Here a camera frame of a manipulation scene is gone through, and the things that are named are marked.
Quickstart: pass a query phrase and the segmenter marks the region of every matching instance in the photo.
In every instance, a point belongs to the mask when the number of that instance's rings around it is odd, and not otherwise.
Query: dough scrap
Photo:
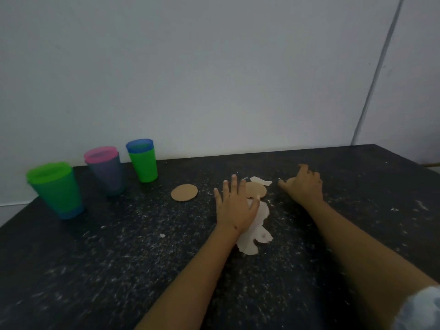
[[[197,187],[192,184],[182,184],[171,191],[171,198],[176,201],[188,201],[198,193]]]
[[[252,204],[252,200],[248,199],[248,205]],[[260,201],[258,212],[249,229],[242,233],[237,241],[237,246],[240,252],[246,255],[258,254],[258,248],[254,244],[254,240],[260,243],[269,243],[273,240],[271,233],[269,233],[264,227],[263,222],[269,216],[269,207],[264,201]]]
[[[267,190],[263,184],[257,182],[246,183],[246,198],[256,198],[258,194],[262,198],[266,195],[266,192]]]
[[[256,177],[256,176],[251,177],[250,180],[251,180],[251,182],[257,182],[257,183],[263,184],[267,187],[272,184],[272,181],[264,180],[264,179],[261,179],[260,177]]]

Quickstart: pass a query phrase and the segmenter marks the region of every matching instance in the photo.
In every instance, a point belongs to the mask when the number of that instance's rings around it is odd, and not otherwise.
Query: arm
[[[195,257],[159,297],[136,330],[199,329],[223,266],[240,234],[248,230],[260,205],[246,201],[246,181],[237,188],[232,175],[231,191],[223,182],[223,199],[214,189],[217,225]]]
[[[278,185],[310,214],[383,329],[389,329],[410,295],[438,285],[325,203],[319,173],[307,165],[300,165],[296,178],[280,180]]]

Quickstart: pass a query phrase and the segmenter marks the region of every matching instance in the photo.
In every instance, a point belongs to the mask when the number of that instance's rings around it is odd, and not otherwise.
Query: sleeve
[[[440,286],[410,296],[397,314],[392,330],[440,330]]]

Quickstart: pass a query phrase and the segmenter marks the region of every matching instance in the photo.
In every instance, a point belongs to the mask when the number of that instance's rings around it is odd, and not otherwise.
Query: stacked cups
[[[41,165],[30,170],[26,179],[61,219],[71,219],[84,211],[78,184],[68,163]]]
[[[133,166],[142,183],[152,182],[157,178],[156,155],[151,139],[138,139],[125,145]]]
[[[108,196],[125,190],[122,165],[116,147],[99,147],[84,154],[85,163],[99,179]]]

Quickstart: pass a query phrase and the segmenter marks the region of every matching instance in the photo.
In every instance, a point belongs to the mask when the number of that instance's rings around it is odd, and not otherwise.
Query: round cookie dough
[[[182,184],[171,191],[171,198],[176,201],[187,201],[197,195],[197,187],[192,184]]]
[[[257,182],[247,182],[246,183],[246,198],[256,198],[260,195],[260,198],[266,195],[266,188],[263,184]]]

